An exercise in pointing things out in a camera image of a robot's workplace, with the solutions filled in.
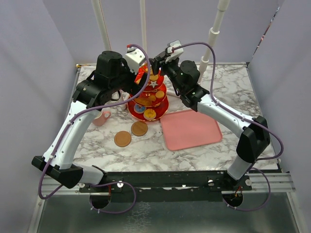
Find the round biscuit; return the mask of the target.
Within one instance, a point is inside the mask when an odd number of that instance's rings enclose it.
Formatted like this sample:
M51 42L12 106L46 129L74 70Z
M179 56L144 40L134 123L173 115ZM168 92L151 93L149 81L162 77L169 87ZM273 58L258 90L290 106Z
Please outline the round biscuit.
M163 98L165 96L165 93L163 92L163 91L157 91L156 92L156 94L155 94L155 97L157 98L157 99L161 99L161 98Z
M150 78L149 78L149 80L150 80L151 82L156 82L156 81L158 80L158 75L151 75Z

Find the star gingerbread cookie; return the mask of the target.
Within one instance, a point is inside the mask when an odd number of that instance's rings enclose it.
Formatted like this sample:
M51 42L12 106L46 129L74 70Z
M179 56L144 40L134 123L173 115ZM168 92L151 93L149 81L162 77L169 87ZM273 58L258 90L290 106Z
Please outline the star gingerbread cookie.
M158 86L156 81L150 81L149 86L151 86L152 88L155 88L156 86Z

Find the brown croissant bread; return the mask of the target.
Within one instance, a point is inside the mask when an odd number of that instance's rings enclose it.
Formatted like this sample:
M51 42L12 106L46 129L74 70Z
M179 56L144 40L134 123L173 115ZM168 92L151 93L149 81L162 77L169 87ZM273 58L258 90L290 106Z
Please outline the brown croissant bread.
M148 98L135 98L134 102L141 106L146 106L146 107L153 106L153 102L150 101Z

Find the swirl butter cookie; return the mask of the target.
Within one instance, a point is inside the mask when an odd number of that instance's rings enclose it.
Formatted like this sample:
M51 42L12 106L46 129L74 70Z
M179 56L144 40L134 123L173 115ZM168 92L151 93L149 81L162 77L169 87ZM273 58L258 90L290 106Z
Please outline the swirl butter cookie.
M150 101L156 101L156 96L152 96L152 95L151 95L151 96L148 97L148 99L149 99Z

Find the blue frosted donut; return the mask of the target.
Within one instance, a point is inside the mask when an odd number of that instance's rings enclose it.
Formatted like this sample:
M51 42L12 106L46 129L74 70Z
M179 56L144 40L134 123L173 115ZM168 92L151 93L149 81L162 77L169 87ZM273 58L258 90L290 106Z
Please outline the blue frosted donut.
M141 106L141 105L138 105L138 104L135 104L134 105L134 111L138 114L143 114L146 110L146 107L145 106Z

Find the red three-tier stand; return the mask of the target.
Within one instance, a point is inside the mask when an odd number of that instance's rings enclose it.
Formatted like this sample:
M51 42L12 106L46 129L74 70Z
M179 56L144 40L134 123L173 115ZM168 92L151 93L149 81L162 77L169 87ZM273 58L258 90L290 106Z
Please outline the red three-tier stand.
M151 73L149 82L139 97L127 103L130 114L141 121L160 119L167 112L169 102L164 77Z

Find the pink mug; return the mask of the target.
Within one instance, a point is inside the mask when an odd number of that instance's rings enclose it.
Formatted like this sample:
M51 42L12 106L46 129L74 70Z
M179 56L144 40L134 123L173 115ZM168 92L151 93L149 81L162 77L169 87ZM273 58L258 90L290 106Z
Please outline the pink mug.
M111 117L111 112L110 111L104 111L101 112L92 122L95 126L103 126L108 119Z

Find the yellow donut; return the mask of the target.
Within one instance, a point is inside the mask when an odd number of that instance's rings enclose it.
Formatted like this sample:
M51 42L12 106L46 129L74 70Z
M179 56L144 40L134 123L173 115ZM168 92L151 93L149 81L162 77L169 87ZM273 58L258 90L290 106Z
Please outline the yellow donut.
M143 117L146 120L153 120L156 118L156 112L154 109L146 109L143 113Z

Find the pink serving tray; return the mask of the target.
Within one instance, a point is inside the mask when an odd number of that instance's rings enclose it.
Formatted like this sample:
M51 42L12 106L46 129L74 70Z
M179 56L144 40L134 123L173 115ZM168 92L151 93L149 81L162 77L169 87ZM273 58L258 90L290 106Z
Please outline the pink serving tray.
M160 122L171 151L218 143L223 138L216 120L193 110L165 114Z

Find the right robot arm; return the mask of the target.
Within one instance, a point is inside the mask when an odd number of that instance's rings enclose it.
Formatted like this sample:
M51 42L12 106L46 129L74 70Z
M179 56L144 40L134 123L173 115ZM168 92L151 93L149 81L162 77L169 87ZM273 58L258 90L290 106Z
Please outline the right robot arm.
M178 58L169 60L163 53L149 61L154 74L160 73L169 78L186 107L215 119L239 138L237 157L223 178L224 186L234 190L241 184L241 177L270 144L266 119L245 115L213 98L210 91L197 83L200 72L193 61L180 63Z

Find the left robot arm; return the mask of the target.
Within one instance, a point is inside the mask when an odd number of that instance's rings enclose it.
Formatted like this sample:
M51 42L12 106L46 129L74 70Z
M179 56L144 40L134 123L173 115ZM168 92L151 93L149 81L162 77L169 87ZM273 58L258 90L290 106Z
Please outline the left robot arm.
M143 49L129 47L125 55L114 51L103 51L98 56L96 68L78 83L68 115L55 140L41 156L32 159L32 165L58 181L62 186L73 188L78 183L90 183L94 190L106 189L105 172L96 168L74 165L76 150L92 121L106 107L112 95L120 90L138 97L148 83L135 83L139 68L149 59Z

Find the upper wooden coaster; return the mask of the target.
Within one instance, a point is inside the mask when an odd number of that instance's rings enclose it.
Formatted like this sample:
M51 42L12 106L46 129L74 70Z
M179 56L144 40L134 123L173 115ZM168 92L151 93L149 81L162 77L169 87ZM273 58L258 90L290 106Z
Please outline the upper wooden coaster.
M135 136L143 136L148 131L148 125L144 121L137 121L132 124L131 132Z

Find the wooden coaster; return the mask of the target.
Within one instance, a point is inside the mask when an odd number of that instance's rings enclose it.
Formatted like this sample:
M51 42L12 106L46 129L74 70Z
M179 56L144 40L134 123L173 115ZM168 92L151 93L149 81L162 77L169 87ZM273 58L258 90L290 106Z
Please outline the wooden coaster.
M132 124L131 132L135 136L143 136L148 131L148 125L144 121L137 121Z
M131 142L131 134L127 131L120 131L116 133L114 137L114 142L117 146L119 147L126 147L130 144Z

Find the lower wooden coaster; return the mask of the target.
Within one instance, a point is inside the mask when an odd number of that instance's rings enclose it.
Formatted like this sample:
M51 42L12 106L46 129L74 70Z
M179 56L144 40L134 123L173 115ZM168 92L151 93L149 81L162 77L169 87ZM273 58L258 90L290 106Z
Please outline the lower wooden coaster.
M127 131L120 131L116 133L114 137L114 142L117 146L119 147L126 147L130 144L131 142L131 134Z

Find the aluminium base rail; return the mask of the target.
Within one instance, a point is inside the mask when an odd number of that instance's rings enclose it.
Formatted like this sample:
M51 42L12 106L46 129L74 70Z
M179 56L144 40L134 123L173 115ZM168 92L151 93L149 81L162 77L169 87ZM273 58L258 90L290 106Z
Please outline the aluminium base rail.
M133 186L138 191L175 191L202 188L205 191L234 193L243 192L293 192L295 186L290 173L280 173L277 170L266 170L264 174L250 171L237 182L225 179L224 171L182 171L182 172L110 172L104 177L107 187L78 183L71 188L59 187L59 183L50 177L45 177L41 187L42 194L58 190L58 194L108 192L120 193Z

